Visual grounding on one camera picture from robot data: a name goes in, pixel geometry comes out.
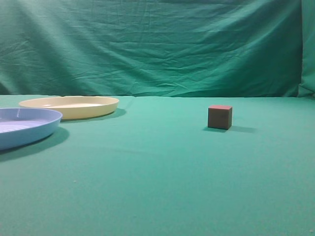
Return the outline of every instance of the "brown cube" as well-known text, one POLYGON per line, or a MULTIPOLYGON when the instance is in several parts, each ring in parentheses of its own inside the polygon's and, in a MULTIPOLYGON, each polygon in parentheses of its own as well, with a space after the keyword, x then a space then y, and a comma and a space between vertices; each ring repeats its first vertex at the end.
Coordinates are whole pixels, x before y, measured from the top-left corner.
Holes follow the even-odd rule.
POLYGON ((208 127, 229 129, 232 125, 232 107, 213 105, 208 108, 208 127))

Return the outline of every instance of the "blue plate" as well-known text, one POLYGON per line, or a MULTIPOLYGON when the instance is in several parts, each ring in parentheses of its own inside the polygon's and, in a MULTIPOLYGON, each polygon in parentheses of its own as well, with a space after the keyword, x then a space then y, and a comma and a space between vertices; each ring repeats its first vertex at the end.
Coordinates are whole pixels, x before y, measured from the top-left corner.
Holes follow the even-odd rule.
POLYGON ((0 108, 0 150, 33 143, 51 135, 60 112, 38 108, 0 108))

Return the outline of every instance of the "green tablecloth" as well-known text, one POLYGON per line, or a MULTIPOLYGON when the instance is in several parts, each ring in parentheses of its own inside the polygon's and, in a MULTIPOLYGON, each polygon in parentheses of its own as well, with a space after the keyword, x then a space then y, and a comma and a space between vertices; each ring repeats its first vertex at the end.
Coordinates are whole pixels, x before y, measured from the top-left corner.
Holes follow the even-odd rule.
MULTIPOLYGON (((0 96, 0 107, 40 96, 0 96)), ((315 102, 119 97, 0 153, 2 236, 300 236, 315 229, 315 102), (207 108, 233 106, 228 131, 207 108)))

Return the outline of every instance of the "yellow plate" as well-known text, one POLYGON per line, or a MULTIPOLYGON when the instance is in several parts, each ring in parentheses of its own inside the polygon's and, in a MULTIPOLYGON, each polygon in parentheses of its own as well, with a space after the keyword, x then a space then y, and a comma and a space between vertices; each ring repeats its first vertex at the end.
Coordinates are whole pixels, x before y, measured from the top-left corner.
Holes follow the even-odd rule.
POLYGON ((63 119, 99 117, 114 112, 119 100, 102 96, 46 97, 22 101, 21 107, 45 108, 59 111, 63 119))

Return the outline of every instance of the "green fabric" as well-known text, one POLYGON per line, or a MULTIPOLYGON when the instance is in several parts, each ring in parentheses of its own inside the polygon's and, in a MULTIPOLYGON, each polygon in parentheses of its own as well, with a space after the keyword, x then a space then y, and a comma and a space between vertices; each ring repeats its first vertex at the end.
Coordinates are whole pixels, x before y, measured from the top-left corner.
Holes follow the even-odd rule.
POLYGON ((299 0, 3 0, 0 94, 296 96, 299 0))
POLYGON ((303 0, 303 71, 300 96, 315 94, 315 1, 303 0))
MULTIPOLYGON (((0 107, 38 96, 0 96, 0 107)), ((3 236, 304 236, 315 230, 315 102, 118 97, 0 154, 3 236), (233 126, 206 128, 208 106, 233 126)))

